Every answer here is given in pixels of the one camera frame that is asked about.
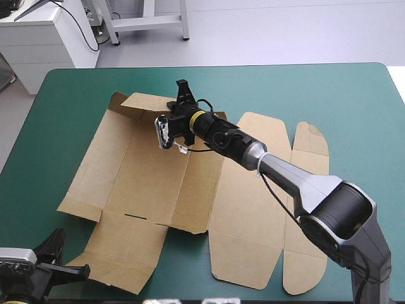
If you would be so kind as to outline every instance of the black cable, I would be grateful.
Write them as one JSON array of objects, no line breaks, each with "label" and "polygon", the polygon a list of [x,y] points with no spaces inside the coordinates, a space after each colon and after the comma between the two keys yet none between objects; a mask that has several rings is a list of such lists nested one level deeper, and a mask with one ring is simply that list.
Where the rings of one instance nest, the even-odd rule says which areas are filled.
[{"label": "black cable", "polygon": [[213,105],[207,99],[204,99],[204,98],[198,99],[197,104],[200,103],[200,102],[206,103],[209,106],[209,110],[211,112],[214,112]]},{"label": "black cable", "polygon": [[226,137],[227,137],[229,134],[227,135],[227,134],[221,133],[221,132],[214,133],[214,135],[213,135],[213,144],[214,144],[215,146],[217,146],[218,148],[220,148],[220,149],[226,149],[226,148],[230,145],[230,141],[232,140],[232,138],[234,138],[234,137],[242,137],[241,134],[232,133],[232,134],[229,136],[229,140],[228,140],[227,144],[224,145],[224,146],[220,146],[220,145],[216,142],[216,140],[215,140],[215,136],[217,136],[218,134],[223,135],[223,136],[224,136],[224,139],[226,139]]},{"label": "black cable", "polygon": [[53,1],[53,0],[49,0],[49,1],[52,2],[53,4],[56,4],[57,6],[59,6],[61,9],[63,9],[65,12],[67,12],[67,13],[72,17],[72,19],[73,19],[73,20],[75,21],[75,23],[77,24],[77,27],[78,27],[78,29],[80,30],[80,33],[82,33],[83,39],[84,39],[84,41],[86,42],[86,44],[87,44],[87,46],[89,47],[89,49],[91,49],[93,52],[98,52],[98,51],[100,50],[100,45],[97,43],[97,49],[93,49],[93,48],[92,48],[92,46],[91,46],[91,45],[89,44],[89,42],[87,41],[87,38],[86,38],[86,36],[84,35],[83,30],[82,30],[80,24],[78,24],[76,18],[75,18],[66,8],[64,8],[64,7],[63,7],[62,5],[60,5],[59,3],[57,3],[57,2],[55,2],[55,1]]},{"label": "black cable", "polygon": [[189,148],[186,148],[187,149],[187,151],[191,151],[191,152],[210,152],[210,151],[214,151],[214,150],[211,150],[211,149],[205,149],[205,150],[194,150],[194,149],[189,149]]},{"label": "black cable", "polygon": [[101,44],[106,43],[107,41],[109,41],[109,37],[108,37],[106,40],[104,40],[103,42],[100,42],[100,43],[97,43],[97,44],[98,44],[98,45],[101,45]]}]

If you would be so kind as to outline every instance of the cardboard flap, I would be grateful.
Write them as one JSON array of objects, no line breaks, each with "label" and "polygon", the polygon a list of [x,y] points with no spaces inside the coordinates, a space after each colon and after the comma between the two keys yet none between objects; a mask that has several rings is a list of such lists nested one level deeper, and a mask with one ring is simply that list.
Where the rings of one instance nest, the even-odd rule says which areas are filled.
[{"label": "cardboard flap", "polygon": [[[193,149],[206,148],[196,138]],[[222,162],[223,156],[215,152],[191,152],[171,219],[172,227],[194,234],[207,230]]]},{"label": "cardboard flap", "polygon": [[89,264],[90,278],[139,293],[156,268],[167,227],[103,212],[85,251],[69,265]]},{"label": "cardboard flap", "polygon": [[213,276],[250,288],[266,287],[281,250],[220,232],[209,232]]},{"label": "cardboard flap", "polygon": [[89,264],[90,279],[139,294],[154,271],[154,267],[132,263],[93,253],[83,253],[68,265]]},{"label": "cardboard flap", "polygon": [[121,105],[129,108],[169,113],[169,109],[166,105],[169,101],[176,101],[176,98],[136,92],[129,96],[126,100],[124,100]]},{"label": "cardboard flap", "polygon": [[148,220],[103,212],[85,252],[155,267],[166,232],[167,227]]},{"label": "cardboard flap", "polygon": [[[322,133],[310,123],[297,126],[291,163],[314,174],[329,173],[328,145]],[[288,208],[294,211],[291,197]],[[287,217],[283,260],[283,287],[290,295],[299,295],[315,287],[327,266],[327,257],[313,245],[300,228]]]},{"label": "cardboard flap", "polygon": [[[290,159],[291,147],[281,120],[245,113],[238,125],[266,143],[269,151],[278,157]],[[286,193],[271,184],[286,201]],[[246,171],[226,158],[209,222],[209,249],[215,277],[263,289],[284,247],[284,229],[285,213],[269,195],[263,181],[255,172]],[[253,269],[255,277],[242,278]]]},{"label": "cardboard flap", "polygon": [[58,211],[99,221],[130,143],[134,121],[107,110]]}]

